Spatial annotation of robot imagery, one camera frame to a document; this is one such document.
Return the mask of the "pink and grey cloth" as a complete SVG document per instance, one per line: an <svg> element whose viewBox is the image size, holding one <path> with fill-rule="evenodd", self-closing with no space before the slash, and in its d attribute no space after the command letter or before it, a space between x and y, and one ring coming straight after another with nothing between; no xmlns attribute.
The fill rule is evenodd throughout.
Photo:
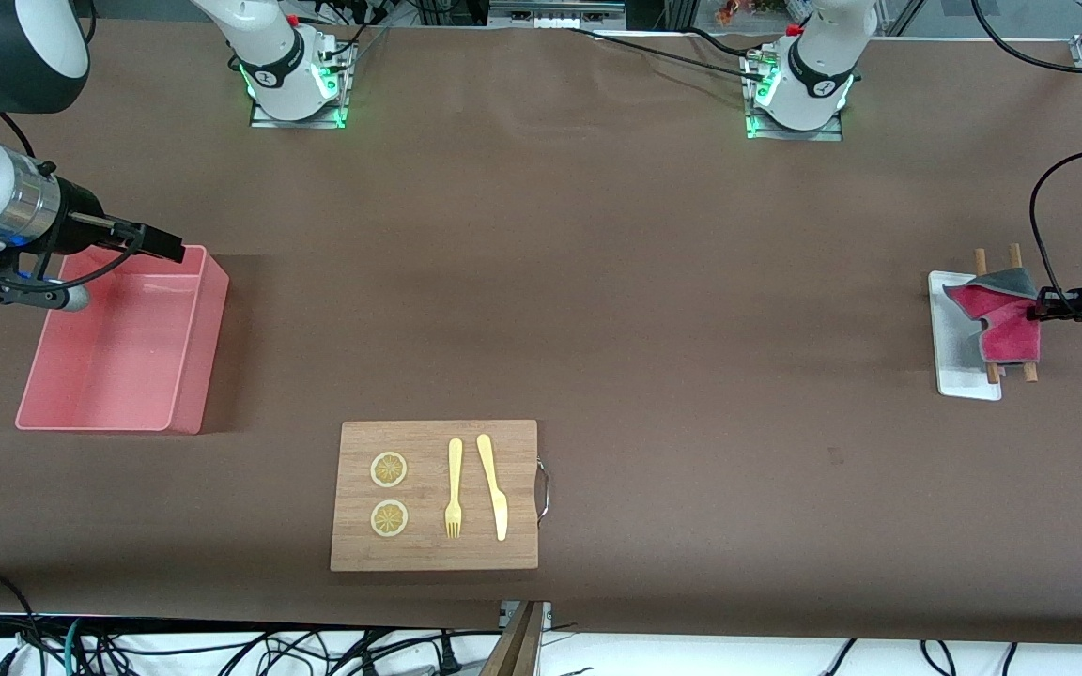
<svg viewBox="0 0 1082 676"><path fill-rule="evenodd" d="M984 362L1039 362L1041 324L1033 317L1038 287L1025 267L976 275L944 288L967 319L981 324L979 350Z"/></svg>

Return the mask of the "pink plastic bin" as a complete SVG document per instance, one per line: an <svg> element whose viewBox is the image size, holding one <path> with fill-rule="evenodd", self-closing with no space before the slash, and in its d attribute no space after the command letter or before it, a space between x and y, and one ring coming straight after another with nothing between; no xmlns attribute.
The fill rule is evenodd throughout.
<svg viewBox="0 0 1082 676"><path fill-rule="evenodd" d="M198 246L137 255L87 286L82 312L49 312L14 424L21 430L197 434L229 279Z"/></svg>

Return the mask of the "white rectangular tray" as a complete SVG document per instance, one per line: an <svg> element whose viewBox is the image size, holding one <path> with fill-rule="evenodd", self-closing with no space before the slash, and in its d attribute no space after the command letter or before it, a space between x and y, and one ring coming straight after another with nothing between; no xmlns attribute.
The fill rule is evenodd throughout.
<svg viewBox="0 0 1082 676"><path fill-rule="evenodd" d="M927 277L935 382L946 397L973 401L1000 401L1001 388L987 379L986 363L979 347L981 324L969 319L946 288L973 281L974 274L931 271Z"/></svg>

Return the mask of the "wooden cutting board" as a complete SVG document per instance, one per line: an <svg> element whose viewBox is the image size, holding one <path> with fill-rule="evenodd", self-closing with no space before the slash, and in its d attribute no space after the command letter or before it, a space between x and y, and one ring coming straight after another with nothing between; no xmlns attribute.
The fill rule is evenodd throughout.
<svg viewBox="0 0 1082 676"><path fill-rule="evenodd" d="M499 488L509 500L509 532L498 542L492 500L476 438L494 448ZM448 441L464 442L460 505L462 534L448 539ZM403 453L403 483L378 487L370 463L383 451ZM538 565L538 424L532 420L348 421L339 446L330 566L343 573L524 572ZM369 525L383 500L403 501L410 522L394 538Z"/></svg>

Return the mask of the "yellow plastic fork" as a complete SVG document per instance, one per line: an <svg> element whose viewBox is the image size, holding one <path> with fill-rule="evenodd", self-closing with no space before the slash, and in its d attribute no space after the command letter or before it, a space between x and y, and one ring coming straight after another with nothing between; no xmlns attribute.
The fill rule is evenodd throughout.
<svg viewBox="0 0 1082 676"><path fill-rule="evenodd" d="M462 505L460 485L462 483L464 442L462 439L448 441L448 501L445 506L445 530L448 539L462 534Z"/></svg>

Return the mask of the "yellow plastic knife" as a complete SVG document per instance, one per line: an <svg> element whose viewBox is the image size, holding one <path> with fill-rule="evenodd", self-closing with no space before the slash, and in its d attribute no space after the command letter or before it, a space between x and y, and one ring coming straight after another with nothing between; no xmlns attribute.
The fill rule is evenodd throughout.
<svg viewBox="0 0 1082 676"><path fill-rule="evenodd" d="M492 438L488 434L478 434L476 445L492 500L494 534L497 534L494 539L498 542L505 542L509 532L509 500L506 493L499 488Z"/></svg>

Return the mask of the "brown table cover sheet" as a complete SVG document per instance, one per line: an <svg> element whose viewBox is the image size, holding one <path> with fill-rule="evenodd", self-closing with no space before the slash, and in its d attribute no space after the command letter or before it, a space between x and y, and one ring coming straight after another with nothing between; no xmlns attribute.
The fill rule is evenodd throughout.
<svg viewBox="0 0 1082 676"><path fill-rule="evenodd" d="M101 21L21 124L229 295L197 436L14 428L43 313L0 307L0 575L53 613L1082 641L1082 324L995 403L935 389L926 277L1031 247L1082 76L868 47L844 140L577 34L391 30L343 130L252 129L211 24ZM331 572L345 421L528 419L535 572Z"/></svg>

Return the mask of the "grey power strip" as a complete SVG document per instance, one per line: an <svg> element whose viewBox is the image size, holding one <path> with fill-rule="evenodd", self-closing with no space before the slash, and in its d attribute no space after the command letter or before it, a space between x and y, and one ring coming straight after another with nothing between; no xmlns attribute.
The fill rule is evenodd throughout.
<svg viewBox="0 0 1082 676"><path fill-rule="evenodd" d="M488 0L487 25L626 30L626 0Z"/></svg>

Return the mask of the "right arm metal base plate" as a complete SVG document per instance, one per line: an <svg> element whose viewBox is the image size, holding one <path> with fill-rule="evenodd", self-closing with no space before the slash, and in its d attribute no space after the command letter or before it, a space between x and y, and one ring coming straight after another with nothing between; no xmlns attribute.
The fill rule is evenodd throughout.
<svg viewBox="0 0 1082 676"><path fill-rule="evenodd" d="M324 130L347 127L358 47L328 34L316 35L311 47L280 88L259 85L249 72L241 72L246 94L252 100L250 125Z"/></svg>

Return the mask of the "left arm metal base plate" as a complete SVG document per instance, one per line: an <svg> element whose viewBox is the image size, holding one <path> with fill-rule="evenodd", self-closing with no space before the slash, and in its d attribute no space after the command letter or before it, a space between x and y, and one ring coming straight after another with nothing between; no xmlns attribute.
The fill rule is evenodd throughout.
<svg viewBox="0 0 1082 676"><path fill-rule="evenodd" d="M781 52L769 43L738 57L742 83L747 136L751 140L841 141L842 108L854 77L841 85L824 81L830 91L815 98L793 74L782 68Z"/></svg>

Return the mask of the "small metal bracket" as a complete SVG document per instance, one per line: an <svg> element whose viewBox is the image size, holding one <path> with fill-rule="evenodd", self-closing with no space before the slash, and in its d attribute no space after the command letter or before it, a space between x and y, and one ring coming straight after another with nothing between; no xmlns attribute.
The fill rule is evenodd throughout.
<svg viewBox="0 0 1082 676"><path fill-rule="evenodd" d="M502 600L502 602L500 604L499 620L498 620L498 626L500 629L507 628L511 621L514 620L514 617L516 615L517 611L519 611L524 607L524 604L527 602L522 602L522 600ZM535 604L535 611L538 613L538 617L541 617L542 632L549 632L549 629L552 629L553 626L552 604L550 602L533 602L533 604Z"/></svg>

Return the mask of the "brown wooden post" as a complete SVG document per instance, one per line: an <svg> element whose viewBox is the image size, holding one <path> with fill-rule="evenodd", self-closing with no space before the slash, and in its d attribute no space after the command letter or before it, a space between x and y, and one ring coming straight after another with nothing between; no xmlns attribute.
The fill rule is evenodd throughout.
<svg viewBox="0 0 1082 676"><path fill-rule="evenodd" d="M538 676L538 654L545 632L533 602L525 602L507 628L502 629L478 676Z"/></svg>

